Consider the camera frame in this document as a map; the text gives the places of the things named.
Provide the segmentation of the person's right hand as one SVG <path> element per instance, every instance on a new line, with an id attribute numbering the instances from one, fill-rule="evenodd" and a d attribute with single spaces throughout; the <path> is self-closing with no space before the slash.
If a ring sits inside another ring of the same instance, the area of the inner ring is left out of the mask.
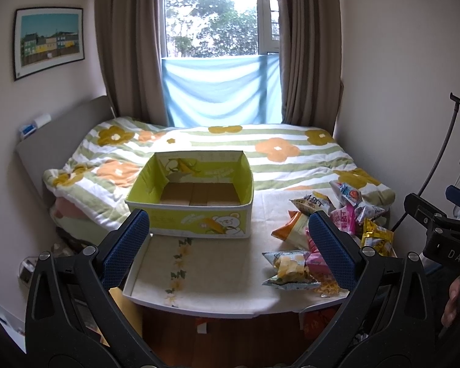
<path id="1" fill-rule="evenodd" d="M 450 285 L 449 299 L 445 305 L 441 323 L 448 328 L 453 323 L 457 314 L 458 298 L 460 296 L 460 277 L 456 278 Z"/>

